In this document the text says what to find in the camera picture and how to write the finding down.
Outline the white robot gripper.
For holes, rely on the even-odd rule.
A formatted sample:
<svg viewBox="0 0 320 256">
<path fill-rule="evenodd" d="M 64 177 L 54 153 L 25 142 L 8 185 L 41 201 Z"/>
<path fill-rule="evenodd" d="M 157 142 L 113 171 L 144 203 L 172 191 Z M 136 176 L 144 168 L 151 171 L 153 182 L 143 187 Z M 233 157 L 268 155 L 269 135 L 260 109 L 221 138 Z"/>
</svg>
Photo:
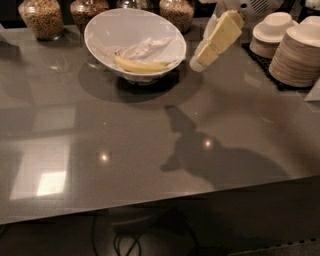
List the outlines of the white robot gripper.
<svg viewBox="0 0 320 256">
<path fill-rule="evenodd" d="M 207 22 L 202 41 L 189 62 L 191 69 L 195 72 L 207 69 L 240 37 L 244 20 L 260 20 L 279 9 L 283 2 L 284 0 L 217 0 L 214 10 L 216 15 L 213 14 Z"/>
</svg>

